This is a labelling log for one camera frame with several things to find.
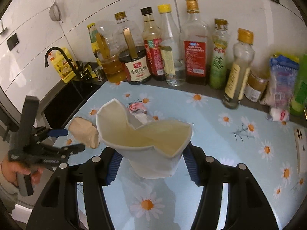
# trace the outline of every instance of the silver screw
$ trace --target silver screw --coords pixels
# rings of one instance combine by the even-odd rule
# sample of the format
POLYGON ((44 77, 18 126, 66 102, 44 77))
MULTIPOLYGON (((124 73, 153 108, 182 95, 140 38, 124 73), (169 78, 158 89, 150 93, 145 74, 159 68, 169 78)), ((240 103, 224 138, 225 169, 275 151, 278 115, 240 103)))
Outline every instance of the silver screw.
POLYGON ((61 170, 65 169, 66 167, 67 167, 67 163, 61 163, 61 164, 59 165, 59 168, 60 168, 61 170))
POLYGON ((97 162, 99 162, 100 161, 100 156, 94 156, 93 158, 92 158, 92 162, 93 163, 97 163, 97 162))
POLYGON ((213 163, 214 162, 214 158, 212 156, 207 156, 206 157, 206 161, 209 163, 213 163))
POLYGON ((240 163, 240 164, 239 164, 239 169, 245 170, 245 169, 246 169, 246 165, 243 164, 243 163, 240 163))

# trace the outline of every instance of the sleeve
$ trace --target sleeve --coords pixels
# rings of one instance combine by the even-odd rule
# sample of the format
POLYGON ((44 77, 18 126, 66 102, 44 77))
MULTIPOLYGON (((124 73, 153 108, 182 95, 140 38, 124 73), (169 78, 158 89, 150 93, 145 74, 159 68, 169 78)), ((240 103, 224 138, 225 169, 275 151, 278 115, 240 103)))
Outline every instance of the sleeve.
POLYGON ((0 199, 10 213, 14 210, 18 201, 18 193, 19 189, 4 178, 0 164, 0 199))

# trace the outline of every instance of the bottle cap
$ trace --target bottle cap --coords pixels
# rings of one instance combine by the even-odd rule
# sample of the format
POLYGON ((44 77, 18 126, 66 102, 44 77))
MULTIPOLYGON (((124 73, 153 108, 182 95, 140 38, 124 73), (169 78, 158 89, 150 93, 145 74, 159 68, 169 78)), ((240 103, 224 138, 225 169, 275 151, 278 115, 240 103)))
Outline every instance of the bottle cap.
POLYGON ((238 41, 242 41, 246 44, 253 45, 254 33, 252 31, 239 28, 238 29, 238 41))
POLYGON ((142 15, 146 16, 146 15, 151 15, 153 13, 153 10, 151 7, 145 7, 141 9, 142 15))
POLYGON ((158 10, 160 14, 169 13, 172 11, 171 4, 161 4, 158 5, 158 10))
POLYGON ((224 19, 214 19, 215 27, 219 29, 227 30, 228 22, 224 19))
POLYGON ((90 28, 90 27, 92 27, 92 26, 95 26, 95 22, 93 22, 93 23, 91 23, 91 24, 88 24, 86 27, 87 27, 87 28, 90 28))
POLYGON ((192 13, 199 13, 199 8, 198 8, 198 1, 197 0, 185 0, 187 4, 187 12, 192 14, 192 13))
POLYGON ((115 16, 115 20, 120 20, 120 19, 124 19, 127 17, 125 11, 116 13, 114 16, 115 16))

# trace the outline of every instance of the black bottle cap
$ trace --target black bottle cap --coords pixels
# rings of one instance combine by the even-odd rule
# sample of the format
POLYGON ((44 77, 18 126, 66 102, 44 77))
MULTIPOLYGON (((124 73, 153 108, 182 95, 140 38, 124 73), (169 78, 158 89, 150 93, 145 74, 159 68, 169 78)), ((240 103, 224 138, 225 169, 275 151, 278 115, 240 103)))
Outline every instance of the black bottle cap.
POLYGON ((151 15, 153 13, 153 10, 151 7, 145 7, 143 9, 141 9, 142 15, 146 16, 146 15, 151 15))

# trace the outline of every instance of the gold bottle cap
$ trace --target gold bottle cap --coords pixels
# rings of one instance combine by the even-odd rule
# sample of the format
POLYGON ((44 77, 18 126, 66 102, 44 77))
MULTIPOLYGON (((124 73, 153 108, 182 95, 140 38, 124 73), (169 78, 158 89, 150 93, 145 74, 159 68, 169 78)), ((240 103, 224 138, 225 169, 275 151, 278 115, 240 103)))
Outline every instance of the gold bottle cap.
POLYGON ((238 41, 242 41, 246 44, 253 45, 254 33, 252 31, 239 28, 238 29, 238 41))
POLYGON ((95 22, 93 22, 93 23, 91 23, 91 24, 88 24, 86 27, 87 27, 87 28, 90 28, 90 27, 92 27, 92 26, 95 26, 95 22))
POLYGON ((214 19, 215 27, 218 29, 227 30, 228 22, 224 19, 214 19))
POLYGON ((120 19, 124 19, 127 17, 125 11, 116 13, 114 16, 115 16, 115 20, 120 20, 120 19))
POLYGON ((169 13, 172 11, 171 4, 161 4, 158 5, 158 10, 160 14, 169 13))
POLYGON ((199 13, 199 8, 198 8, 198 1, 197 0, 185 0, 187 3, 187 12, 192 14, 192 13, 199 13))

